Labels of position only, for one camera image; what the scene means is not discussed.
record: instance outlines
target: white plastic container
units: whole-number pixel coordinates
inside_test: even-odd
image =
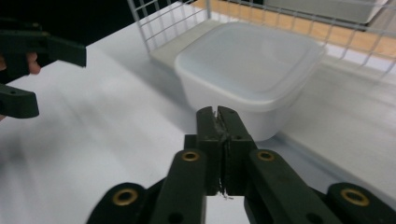
[[[369,22],[388,0],[265,0],[268,7],[281,7],[328,18]]]
[[[230,107],[261,141],[286,123],[323,53],[309,37],[230,22],[183,49],[175,68],[192,107]]]

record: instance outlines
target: wooden surface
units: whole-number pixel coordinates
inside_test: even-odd
[[[205,8],[205,0],[198,0],[193,5]],[[310,35],[318,40],[327,40],[341,47],[372,52],[373,54],[391,60],[396,58],[396,38],[368,32],[354,32],[344,27],[331,26],[330,24],[318,21],[312,22],[306,19],[294,18],[289,15],[268,10],[264,11],[255,7],[241,6],[226,1],[211,0],[211,10],[244,21],[252,21],[258,24],[292,30],[299,34]]]

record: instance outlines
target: brass screw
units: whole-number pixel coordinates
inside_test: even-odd
[[[267,151],[259,151],[257,157],[262,161],[273,161],[275,159],[274,154]]]
[[[188,151],[183,153],[182,157],[183,161],[198,161],[199,154],[196,152]]]
[[[343,189],[341,195],[345,200],[357,206],[367,206],[370,203],[369,199],[356,189]]]
[[[113,196],[113,203],[118,206],[125,206],[136,201],[138,193],[135,189],[120,189]]]

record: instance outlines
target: human hand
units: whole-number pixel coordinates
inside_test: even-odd
[[[40,70],[41,70],[41,67],[40,67],[40,65],[38,65],[36,60],[37,60],[36,53],[33,53],[33,52],[26,53],[26,62],[29,65],[29,72],[34,75],[37,75],[38,73],[40,73]],[[0,54],[0,71],[5,70],[6,68],[7,68],[6,60]]]

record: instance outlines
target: table surface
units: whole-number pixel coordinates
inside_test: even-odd
[[[195,111],[135,24],[89,46],[86,68],[57,62],[9,85],[34,91],[40,116],[0,123],[0,223],[84,223],[111,187],[164,178],[195,133]],[[345,180],[281,138],[258,145],[315,189]],[[226,222],[248,222],[243,199],[208,198],[206,223]]]

